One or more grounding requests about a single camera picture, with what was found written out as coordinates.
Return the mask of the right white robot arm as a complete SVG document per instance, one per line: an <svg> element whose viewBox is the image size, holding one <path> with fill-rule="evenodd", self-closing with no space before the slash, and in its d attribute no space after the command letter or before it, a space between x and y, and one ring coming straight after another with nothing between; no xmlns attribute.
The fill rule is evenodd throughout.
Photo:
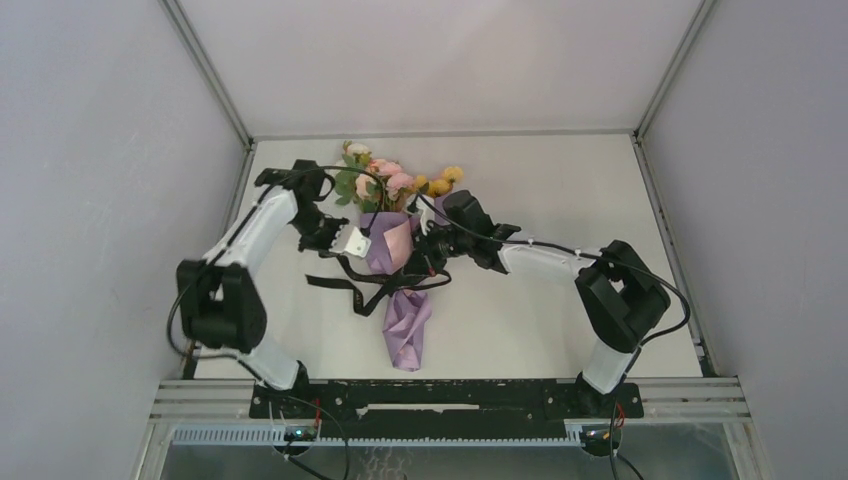
<svg viewBox="0 0 848 480"><path fill-rule="evenodd" d="M483 270L575 287L596 336L577 380L579 406L589 415L605 415L616 405L616 389L648 343L691 319L686 296L623 240L579 249L523 238L520 227L493 222L467 190L448 195L442 204L417 194L411 206L420 220L408 263L412 275L441 274L449 259L468 257Z"/></svg>

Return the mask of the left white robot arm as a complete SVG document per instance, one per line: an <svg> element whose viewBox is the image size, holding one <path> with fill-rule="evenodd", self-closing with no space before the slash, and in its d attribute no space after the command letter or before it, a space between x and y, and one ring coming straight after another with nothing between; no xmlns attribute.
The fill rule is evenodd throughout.
<svg viewBox="0 0 848 480"><path fill-rule="evenodd" d="M275 389L274 404L290 417L311 407L304 365L287 355L267 331L267 312L253 280L278 236L294 228L299 251L324 258L363 258L371 246L369 228L323 213L334 173L358 173L350 166L320 166L300 159L290 169L267 168L255 180L258 196L248 211L202 258L186 259L176 270L177 297L167 323L181 324L190 341L211 349L209 359L232 359Z"/></svg>

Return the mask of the pink wrapping paper sheet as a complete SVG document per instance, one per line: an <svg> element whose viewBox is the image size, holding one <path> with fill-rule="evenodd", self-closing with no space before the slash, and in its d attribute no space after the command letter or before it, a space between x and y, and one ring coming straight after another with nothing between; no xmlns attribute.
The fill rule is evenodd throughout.
<svg viewBox="0 0 848 480"><path fill-rule="evenodd" d="M371 273L395 274L407 265L419 226L416 217L401 212L363 213L360 225L369 229L365 262ZM425 325L432 311L425 291L402 289L389 296L382 333L394 368L407 372L421 368Z"/></svg>

